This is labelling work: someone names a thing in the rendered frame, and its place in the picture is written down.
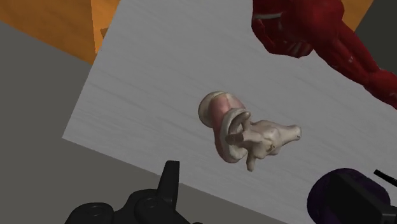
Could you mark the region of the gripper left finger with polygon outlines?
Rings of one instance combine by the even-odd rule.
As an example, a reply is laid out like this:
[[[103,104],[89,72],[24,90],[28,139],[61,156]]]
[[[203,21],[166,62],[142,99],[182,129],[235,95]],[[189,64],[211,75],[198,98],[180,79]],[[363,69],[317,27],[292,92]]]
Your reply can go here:
[[[130,194],[121,209],[114,211],[104,202],[82,204],[65,224],[201,224],[190,223],[176,211],[179,166],[178,161],[166,161],[158,187]]]

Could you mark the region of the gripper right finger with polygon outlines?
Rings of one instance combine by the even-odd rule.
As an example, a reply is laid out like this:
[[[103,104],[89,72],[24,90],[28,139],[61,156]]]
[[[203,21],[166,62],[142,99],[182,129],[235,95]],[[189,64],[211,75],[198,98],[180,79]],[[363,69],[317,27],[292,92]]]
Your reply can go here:
[[[388,182],[389,184],[397,187],[397,179],[383,173],[382,171],[376,169],[373,172],[376,176],[378,176],[379,178],[383,179],[384,181]]]

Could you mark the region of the dark purple cup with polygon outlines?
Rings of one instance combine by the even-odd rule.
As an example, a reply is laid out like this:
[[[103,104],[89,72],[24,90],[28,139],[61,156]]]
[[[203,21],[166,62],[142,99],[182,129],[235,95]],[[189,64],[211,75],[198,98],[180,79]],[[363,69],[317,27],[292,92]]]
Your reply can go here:
[[[361,172],[335,169],[319,178],[307,197],[315,224],[397,224],[387,190]]]

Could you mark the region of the beige and pink figure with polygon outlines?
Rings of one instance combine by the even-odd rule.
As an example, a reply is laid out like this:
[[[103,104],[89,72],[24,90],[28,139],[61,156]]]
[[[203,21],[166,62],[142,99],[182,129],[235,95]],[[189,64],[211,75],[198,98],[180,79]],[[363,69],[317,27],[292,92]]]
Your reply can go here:
[[[268,120],[253,122],[245,105],[224,91],[207,94],[199,104],[198,116],[213,130],[218,155],[232,164],[246,158],[250,172],[254,171],[256,160],[278,154],[282,146],[302,136],[302,129],[297,125]]]

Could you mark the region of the light grey table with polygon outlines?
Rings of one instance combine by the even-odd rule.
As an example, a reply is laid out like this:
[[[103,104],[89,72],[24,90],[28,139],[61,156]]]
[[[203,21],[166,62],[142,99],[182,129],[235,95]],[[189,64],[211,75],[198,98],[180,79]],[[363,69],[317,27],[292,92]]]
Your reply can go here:
[[[121,0],[64,138],[289,224],[310,224],[307,194],[350,167],[397,177],[397,110],[331,69],[265,51],[251,0]],[[224,162],[197,109],[209,92],[238,97],[253,120],[302,128],[256,163]]]

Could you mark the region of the dark red figure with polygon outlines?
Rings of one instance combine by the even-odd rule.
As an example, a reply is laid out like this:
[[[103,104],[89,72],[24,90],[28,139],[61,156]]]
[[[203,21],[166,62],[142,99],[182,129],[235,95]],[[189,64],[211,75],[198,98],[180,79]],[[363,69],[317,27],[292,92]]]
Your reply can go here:
[[[378,66],[343,16],[341,0],[253,0],[251,28],[269,53],[299,59],[315,51],[331,68],[397,109],[397,76]]]

